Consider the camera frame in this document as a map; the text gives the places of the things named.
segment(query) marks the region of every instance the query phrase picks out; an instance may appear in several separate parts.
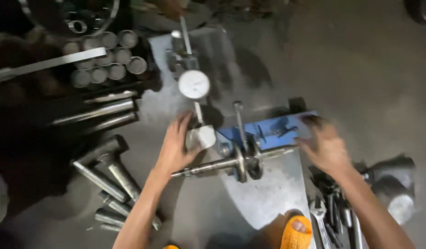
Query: concrete floor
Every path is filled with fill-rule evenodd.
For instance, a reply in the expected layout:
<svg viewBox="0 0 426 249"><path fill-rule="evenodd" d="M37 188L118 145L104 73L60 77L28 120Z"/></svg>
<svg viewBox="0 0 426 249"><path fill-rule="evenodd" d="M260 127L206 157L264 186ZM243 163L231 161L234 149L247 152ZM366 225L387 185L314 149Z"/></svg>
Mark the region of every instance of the concrete floor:
<svg viewBox="0 0 426 249"><path fill-rule="evenodd" d="M228 90L216 99L216 108L227 118L234 99L244 100L251 113L301 96L309 109L335 122L354 160L371 165L402 152L412 157L418 212L405 230L416 248L426 248L426 27L410 20L398 0L301 0L278 12L272 19L224 24L250 85ZM141 186L168 120L189 105L162 96L146 93L144 105L165 101L164 111L143 111L141 122L115 131L129 134L131 149L122 160ZM22 245L15 248L111 248L116 234L99 231L92 217L101 204L98 189L84 179L75 181L67 201L46 199L4 224ZM248 240L255 231L226 195L217 177L173 181L160 203L169 222L154 236L152 247L178 240L184 249L204 248L218 234ZM193 201L202 196L209 198ZM66 206L83 199L88 202ZM185 203L184 209L175 208L179 203ZM215 218L197 227L210 217L202 207L211 205L217 207Z"/></svg>

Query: wrench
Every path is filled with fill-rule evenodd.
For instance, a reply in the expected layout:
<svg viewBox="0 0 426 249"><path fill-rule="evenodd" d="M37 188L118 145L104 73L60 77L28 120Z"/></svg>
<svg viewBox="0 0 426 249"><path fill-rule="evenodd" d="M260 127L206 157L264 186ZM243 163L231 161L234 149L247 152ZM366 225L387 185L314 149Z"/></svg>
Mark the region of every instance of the wrench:
<svg viewBox="0 0 426 249"><path fill-rule="evenodd" d="M324 249L331 249L330 242L328 241L327 230L325 229L324 217L327 209L325 207L324 201L319 197L316 197L310 203L310 213L316 218L317 224L319 226L319 233L321 234L322 244Z"/></svg>

